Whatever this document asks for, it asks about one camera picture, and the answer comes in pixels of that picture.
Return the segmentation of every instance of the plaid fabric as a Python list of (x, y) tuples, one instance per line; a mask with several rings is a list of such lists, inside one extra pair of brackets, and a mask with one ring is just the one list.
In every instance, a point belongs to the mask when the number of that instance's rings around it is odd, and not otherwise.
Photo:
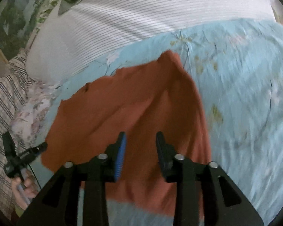
[[(22, 51), (9, 61), (10, 74), (0, 78), (0, 209), (7, 218), (11, 218), (13, 200), (11, 180), (5, 175), (3, 167), (7, 160), (4, 154), (2, 134), (5, 133), (15, 112), (26, 102), (27, 86), (32, 84), (25, 70), (27, 52)], [(22, 152), (27, 147), (15, 141), (16, 151)]]

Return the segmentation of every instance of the brown cloth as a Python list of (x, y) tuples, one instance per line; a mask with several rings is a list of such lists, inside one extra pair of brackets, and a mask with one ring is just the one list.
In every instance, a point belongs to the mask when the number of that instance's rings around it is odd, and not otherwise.
[(62, 101), (42, 163), (55, 172), (67, 161), (87, 162), (120, 131), (127, 134), (123, 170), (117, 183), (106, 183), (106, 197), (173, 216), (176, 184), (161, 175), (156, 132), (194, 162), (211, 160), (201, 99), (178, 54), (166, 51), (157, 61), (118, 69)]

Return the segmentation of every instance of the human hand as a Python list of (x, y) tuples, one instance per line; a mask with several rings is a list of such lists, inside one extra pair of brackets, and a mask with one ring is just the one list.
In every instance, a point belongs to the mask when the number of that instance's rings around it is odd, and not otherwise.
[[(26, 189), (24, 190), (24, 195), (30, 199), (35, 198), (36, 195), (38, 194), (38, 190), (37, 190), (38, 187), (35, 184), (35, 177), (31, 174), (29, 170), (26, 170), (26, 175), (27, 175), (27, 178), (24, 181), (24, 185), (26, 187)], [(18, 187), (20, 184), (21, 184), (21, 179), (19, 177), (16, 177), (12, 179), (11, 181), (11, 188), (15, 196), (17, 205), (21, 207), (23, 210), (25, 210), (28, 207), (28, 205), (24, 201), (24, 199), (22, 198), (18, 190)]]

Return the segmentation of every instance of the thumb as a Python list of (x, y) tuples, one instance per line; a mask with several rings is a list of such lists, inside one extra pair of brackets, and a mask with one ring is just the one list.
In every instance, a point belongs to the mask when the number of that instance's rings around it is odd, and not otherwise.
[(20, 186), (20, 184), (21, 184), (21, 179), (19, 177), (11, 180), (11, 189), (12, 189), (13, 194), (15, 196), (16, 203), (19, 207), (21, 207), (23, 210), (25, 210), (28, 207), (28, 205), (23, 200), (23, 198), (22, 198), (22, 196), (21, 196), (21, 194), (18, 190), (18, 187)]

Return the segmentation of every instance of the striped sheet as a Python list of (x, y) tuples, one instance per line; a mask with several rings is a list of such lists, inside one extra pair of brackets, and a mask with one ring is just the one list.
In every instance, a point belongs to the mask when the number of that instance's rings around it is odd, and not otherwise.
[(48, 17), (32, 46), (27, 71), (48, 84), (64, 82), (104, 53), (156, 34), (209, 21), (274, 21), (268, 0), (82, 0)]
[[(32, 80), (25, 71), (26, 52), (9, 61), (11, 73), (0, 78), (0, 209), (10, 219), (13, 210), (11, 181), (5, 175), (3, 167), (6, 164), (2, 134), (5, 133), (15, 112), (26, 101), (26, 88), (32, 84)], [(23, 143), (15, 142), (16, 151), (22, 152), (27, 147)]]

